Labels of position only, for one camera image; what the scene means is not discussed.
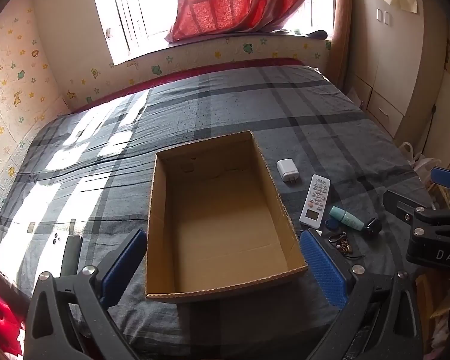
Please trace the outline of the black glossy jar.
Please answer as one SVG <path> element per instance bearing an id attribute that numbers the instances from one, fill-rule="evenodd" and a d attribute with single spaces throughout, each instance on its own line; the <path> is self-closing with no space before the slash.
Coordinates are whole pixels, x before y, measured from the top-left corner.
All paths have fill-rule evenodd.
<path id="1" fill-rule="evenodd" d="M 362 237 L 367 240 L 376 239 L 382 231 L 382 222 L 378 218 L 372 218 L 362 228 Z"/>

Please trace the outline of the metal keychain with charms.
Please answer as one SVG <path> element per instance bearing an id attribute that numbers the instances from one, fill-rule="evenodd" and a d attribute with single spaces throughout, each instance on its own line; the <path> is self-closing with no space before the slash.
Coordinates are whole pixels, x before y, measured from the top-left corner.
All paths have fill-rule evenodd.
<path id="1" fill-rule="evenodd" d="M 345 258 L 358 260 L 363 258 L 362 254 L 355 254 L 346 232 L 340 232 L 328 237 L 328 242 Z"/>

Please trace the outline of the blue key fob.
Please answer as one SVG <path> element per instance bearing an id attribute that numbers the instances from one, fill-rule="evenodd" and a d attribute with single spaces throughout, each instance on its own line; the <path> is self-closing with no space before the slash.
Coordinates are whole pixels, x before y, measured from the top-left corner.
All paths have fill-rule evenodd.
<path id="1" fill-rule="evenodd" d="M 334 218 L 325 221 L 325 227 L 330 231 L 337 231 L 340 228 L 340 222 Z"/>

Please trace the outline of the teal lotion bottle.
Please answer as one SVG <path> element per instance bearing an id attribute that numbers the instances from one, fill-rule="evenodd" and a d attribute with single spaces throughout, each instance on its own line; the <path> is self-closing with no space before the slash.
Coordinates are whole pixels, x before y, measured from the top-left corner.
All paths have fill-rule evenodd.
<path id="1" fill-rule="evenodd" d="M 362 220 L 337 206 L 333 206 L 329 211 L 329 214 L 338 222 L 344 224 L 349 228 L 353 228 L 354 230 L 362 231 L 365 227 L 365 224 L 364 222 L 362 222 Z"/>

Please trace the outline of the white remote control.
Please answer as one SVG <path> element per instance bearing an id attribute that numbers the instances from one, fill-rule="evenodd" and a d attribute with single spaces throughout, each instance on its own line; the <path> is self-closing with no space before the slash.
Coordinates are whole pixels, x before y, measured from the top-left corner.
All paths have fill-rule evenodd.
<path id="1" fill-rule="evenodd" d="M 330 180 L 321 175 L 313 174 L 306 199 L 301 211 L 299 222 L 309 228 L 319 229 L 323 220 L 325 206 L 328 200 Z"/>

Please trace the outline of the brown cardboard box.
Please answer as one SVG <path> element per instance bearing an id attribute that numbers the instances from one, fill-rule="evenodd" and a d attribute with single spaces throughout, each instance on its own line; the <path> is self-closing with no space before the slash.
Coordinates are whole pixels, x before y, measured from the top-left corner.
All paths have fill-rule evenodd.
<path id="1" fill-rule="evenodd" d="M 147 238 L 145 294 L 158 302 L 230 297 L 308 267 L 249 131 L 157 152 Z"/>

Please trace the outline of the white power adapter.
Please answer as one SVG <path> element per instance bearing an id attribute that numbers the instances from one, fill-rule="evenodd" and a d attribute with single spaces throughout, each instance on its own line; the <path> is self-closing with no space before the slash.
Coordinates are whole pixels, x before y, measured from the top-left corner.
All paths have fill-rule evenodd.
<path id="1" fill-rule="evenodd" d="M 291 158 L 280 159 L 276 167 L 284 183 L 294 183 L 300 178 L 297 166 Z"/>

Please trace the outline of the white plastic bag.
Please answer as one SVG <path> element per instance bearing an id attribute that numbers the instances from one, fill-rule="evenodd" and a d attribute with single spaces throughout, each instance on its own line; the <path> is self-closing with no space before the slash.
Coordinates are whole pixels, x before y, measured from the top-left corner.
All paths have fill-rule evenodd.
<path id="1" fill-rule="evenodd" d="M 417 174 L 422 184 L 426 187 L 430 186 L 432 183 L 431 171 L 434 167 L 441 165 L 441 160 L 437 158 L 427 158 L 421 152 L 415 154 L 413 146 L 407 141 L 401 143 L 398 148 L 406 158 L 407 163 Z"/>

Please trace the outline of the black smartphone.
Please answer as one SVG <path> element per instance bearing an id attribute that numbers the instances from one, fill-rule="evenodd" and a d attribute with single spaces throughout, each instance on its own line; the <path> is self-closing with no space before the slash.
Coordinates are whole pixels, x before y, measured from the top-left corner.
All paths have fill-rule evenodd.
<path id="1" fill-rule="evenodd" d="M 60 276 L 77 274 L 82 244 L 82 236 L 68 236 L 65 243 Z"/>

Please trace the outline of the wooden shelf with items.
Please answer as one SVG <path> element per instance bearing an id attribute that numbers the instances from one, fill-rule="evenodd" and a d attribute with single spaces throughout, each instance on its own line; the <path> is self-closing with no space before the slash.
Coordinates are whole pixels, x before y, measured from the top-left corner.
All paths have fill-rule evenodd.
<path id="1" fill-rule="evenodd" d="M 416 280 L 426 359 L 450 359 L 450 271 L 428 267 Z"/>

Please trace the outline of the grey plaid bed sheet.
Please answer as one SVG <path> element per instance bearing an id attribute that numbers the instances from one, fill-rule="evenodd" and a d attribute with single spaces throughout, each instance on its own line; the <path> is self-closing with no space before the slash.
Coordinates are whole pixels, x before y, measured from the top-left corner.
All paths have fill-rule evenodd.
<path id="1" fill-rule="evenodd" d="M 65 243 L 97 266 L 144 230 L 145 260 L 109 314 L 140 359 L 303 359 L 339 311 L 298 244 L 314 176 L 319 204 L 363 221 L 348 264 L 416 278 L 387 191 L 428 204 L 392 139 L 304 66 L 209 72 L 128 94 L 44 127 L 0 211 L 0 279 L 32 300 L 61 274 Z"/>

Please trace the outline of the red blanket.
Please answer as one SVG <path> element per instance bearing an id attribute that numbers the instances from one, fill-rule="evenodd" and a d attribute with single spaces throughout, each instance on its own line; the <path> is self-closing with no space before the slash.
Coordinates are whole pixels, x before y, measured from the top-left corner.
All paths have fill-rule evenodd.
<path id="1" fill-rule="evenodd" d="M 0 298 L 0 348 L 4 353 L 23 359 L 23 323 Z"/>

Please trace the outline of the beige wardrobe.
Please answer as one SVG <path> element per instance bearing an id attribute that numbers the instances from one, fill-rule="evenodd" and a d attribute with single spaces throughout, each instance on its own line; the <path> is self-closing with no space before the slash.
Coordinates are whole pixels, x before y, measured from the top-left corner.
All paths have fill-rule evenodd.
<path id="1" fill-rule="evenodd" d="M 446 57 L 446 17 L 434 0 L 353 0 L 347 87 L 391 136 L 417 146 Z"/>

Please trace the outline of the red curtain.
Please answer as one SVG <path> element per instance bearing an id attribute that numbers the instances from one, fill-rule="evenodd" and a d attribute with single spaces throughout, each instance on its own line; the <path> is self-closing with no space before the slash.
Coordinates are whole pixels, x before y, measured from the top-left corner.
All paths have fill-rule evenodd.
<path id="1" fill-rule="evenodd" d="M 225 33 L 281 29 L 305 0 L 177 0 L 170 43 Z"/>

